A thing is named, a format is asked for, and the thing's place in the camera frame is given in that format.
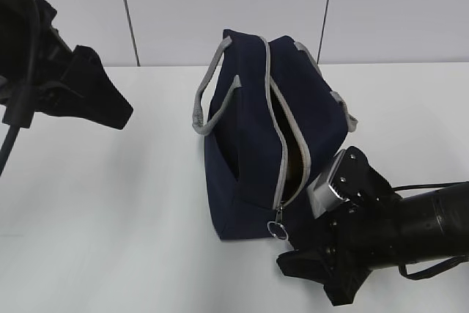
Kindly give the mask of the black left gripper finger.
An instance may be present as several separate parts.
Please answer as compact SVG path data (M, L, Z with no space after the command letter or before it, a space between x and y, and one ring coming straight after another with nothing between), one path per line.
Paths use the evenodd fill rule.
M133 107L114 86L97 54L89 58L87 83L87 118L100 125L122 130L133 114Z

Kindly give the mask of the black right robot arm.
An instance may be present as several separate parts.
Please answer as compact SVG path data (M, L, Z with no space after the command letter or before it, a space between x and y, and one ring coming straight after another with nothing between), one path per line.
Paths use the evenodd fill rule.
M402 197L377 172L344 202L289 236L276 260L289 277L314 281L334 306L351 304L373 271L396 267L420 281L468 262L468 183L424 185Z

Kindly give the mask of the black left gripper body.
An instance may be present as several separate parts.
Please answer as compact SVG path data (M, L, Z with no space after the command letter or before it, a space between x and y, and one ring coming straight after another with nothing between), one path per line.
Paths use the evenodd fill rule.
M92 48L70 48L53 26L46 0L1 0L1 104L5 122L31 122L34 113L87 119Z

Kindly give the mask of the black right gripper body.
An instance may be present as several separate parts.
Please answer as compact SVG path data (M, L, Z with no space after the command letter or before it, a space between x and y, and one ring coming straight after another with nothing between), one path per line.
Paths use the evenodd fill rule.
M358 195L316 219L318 247L332 245L339 270L374 270L402 264L396 209L401 197L368 167Z

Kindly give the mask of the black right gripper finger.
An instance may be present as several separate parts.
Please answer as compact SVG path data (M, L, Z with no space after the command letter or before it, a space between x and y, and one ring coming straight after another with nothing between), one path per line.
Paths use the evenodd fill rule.
M319 284L337 284L338 254L332 245L297 249L280 254L276 259L281 272L288 277L306 279Z
M333 306L353 303L363 283L368 279L370 270L339 270L324 284L324 291Z

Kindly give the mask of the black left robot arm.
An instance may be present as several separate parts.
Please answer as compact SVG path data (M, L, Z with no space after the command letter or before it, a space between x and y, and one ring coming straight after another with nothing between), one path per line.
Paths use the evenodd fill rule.
M64 42L52 24L56 14L46 0L1 0L3 123L29 128L40 112L123 129L133 107L94 49Z

